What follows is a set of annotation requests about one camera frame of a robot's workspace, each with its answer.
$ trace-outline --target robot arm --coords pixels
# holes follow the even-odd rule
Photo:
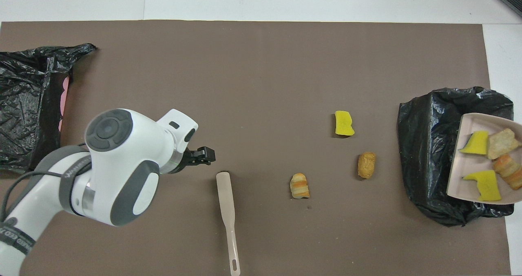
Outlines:
[[[151,203],[159,174],[215,161],[214,150],[187,149],[198,125],[172,109],[157,122],[114,109],[87,127],[88,150],[64,146],[47,155],[22,194],[0,218],[0,275],[18,275],[22,261],[61,210],[121,226]]]

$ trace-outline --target brown table surface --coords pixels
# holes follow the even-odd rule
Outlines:
[[[75,66],[62,144],[113,108],[199,123],[217,161],[162,176],[149,209],[111,227],[59,213],[22,275],[228,275],[215,175],[229,170],[242,275],[509,274],[504,219],[447,228],[408,200],[399,103],[488,87],[480,25],[298,22],[2,23],[0,49],[99,47]],[[334,134],[336,110],[356,134]],[[356,175],[358,154],[375,174]],[[308,178],[311,198],[289,181]],[[0,195],[8,180],[2,180]]]

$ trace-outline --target sponge piece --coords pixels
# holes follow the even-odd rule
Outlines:
[[[464,180],[477,181],[481,201],[500,201],[502,198],[496,184],[496,176],[493,170],[486,170],[468,174]]]
[[[352,128],[352,117],[347,111],[335,111],[335,133],[336,135],[354,135]]]
[[[479,154],[485,155],[488,153],[488,131],[479,130],[475,131],[468,140],[468,143],[464,148],[461,148],[459,152],[467,154]]]

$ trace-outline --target white floor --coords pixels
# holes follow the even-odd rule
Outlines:
[[[499,0],[0,0],[0,24],[147,19],[483,24],[491,87],[509,92],[522,122],[522,18]],[[511,273],[522,274],[522,204],[515,210],[506,228]]]

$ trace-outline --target trash bag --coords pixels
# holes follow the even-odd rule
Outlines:
[[[0,52],[0,169],[33,170],[60,147],[63,82],[93,44]]]
[[[513,120],[513,102],[479,86],[442,88],[401,103],[397,120],[403,183],[408,198],[428,218],[464,226],[479,217],[502,217],[514,205],[470,202],[446,194],[460,118],[483,113]]]

